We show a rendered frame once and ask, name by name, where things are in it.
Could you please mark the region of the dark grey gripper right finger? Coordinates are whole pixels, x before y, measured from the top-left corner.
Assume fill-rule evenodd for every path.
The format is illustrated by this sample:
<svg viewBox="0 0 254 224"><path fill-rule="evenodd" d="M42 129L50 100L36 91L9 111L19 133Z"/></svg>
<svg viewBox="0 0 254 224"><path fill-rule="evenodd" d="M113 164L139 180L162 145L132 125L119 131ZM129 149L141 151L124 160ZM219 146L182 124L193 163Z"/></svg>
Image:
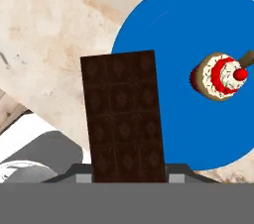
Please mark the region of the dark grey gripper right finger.
<svg viewBox="0 0 254 224"><path fill-rule="evenodd" d="M216 180L197 174L186 164L166 165L168 183L216 183Z"/></svg>

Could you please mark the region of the blue round plate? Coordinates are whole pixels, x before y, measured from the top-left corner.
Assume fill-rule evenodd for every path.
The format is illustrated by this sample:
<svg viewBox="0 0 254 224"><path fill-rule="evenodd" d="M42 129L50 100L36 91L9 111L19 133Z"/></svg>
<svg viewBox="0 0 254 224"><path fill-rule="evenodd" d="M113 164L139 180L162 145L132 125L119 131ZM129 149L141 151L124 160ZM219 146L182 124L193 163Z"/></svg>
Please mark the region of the blue round plate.
<svg viewBox="0 0 254 224"><path fill-rule="evenodd" d="M155 53L167 163L219 168L254 149L254 65L227 101L209 100L189 82L192 69L212 53L239 58L254 50L254 0L144 0L112 50Z"/></svg>

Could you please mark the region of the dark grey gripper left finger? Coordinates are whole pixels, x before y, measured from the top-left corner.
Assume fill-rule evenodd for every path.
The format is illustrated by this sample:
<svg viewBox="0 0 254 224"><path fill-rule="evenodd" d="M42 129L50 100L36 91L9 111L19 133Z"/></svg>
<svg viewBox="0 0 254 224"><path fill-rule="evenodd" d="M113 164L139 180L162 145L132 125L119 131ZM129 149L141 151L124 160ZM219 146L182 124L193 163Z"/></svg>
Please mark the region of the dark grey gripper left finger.
<svg viewBox="0 0 254 224"><path fill-rule="evenodd" d="M65 173L45 181L47 183L93 183L93 168L90 164L74 164Z"/></svg>

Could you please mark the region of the cupcake with red cherry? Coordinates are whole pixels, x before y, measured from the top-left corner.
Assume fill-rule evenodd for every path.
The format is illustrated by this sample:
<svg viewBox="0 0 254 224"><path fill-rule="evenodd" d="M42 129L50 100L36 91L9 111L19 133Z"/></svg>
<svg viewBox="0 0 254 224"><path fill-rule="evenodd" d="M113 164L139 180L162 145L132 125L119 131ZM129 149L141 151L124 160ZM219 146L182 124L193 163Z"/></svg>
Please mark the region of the cupcake with red cherry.
<svg viewBox="0 0 254 224"><path fill-rule="evenodd" d="M254 52L241 59L223 53L213 53L203 59L190 73L190 85L213 101L231 98L246 82L247 67L254 64Z"/></svg>

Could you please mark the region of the dark brown chocolate bar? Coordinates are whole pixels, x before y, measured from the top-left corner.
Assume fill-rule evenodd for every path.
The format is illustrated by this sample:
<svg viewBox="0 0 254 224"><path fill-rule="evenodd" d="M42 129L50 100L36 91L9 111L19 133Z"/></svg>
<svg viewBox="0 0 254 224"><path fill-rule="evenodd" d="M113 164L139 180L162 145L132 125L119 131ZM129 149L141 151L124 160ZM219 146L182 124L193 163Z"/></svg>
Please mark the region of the dark brown chocolate bar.
<svg viewBox="0 0 254 224"><path fill-rule="evenodd" d="M80 59L96 182L165 182L155 53Z"/></svg>

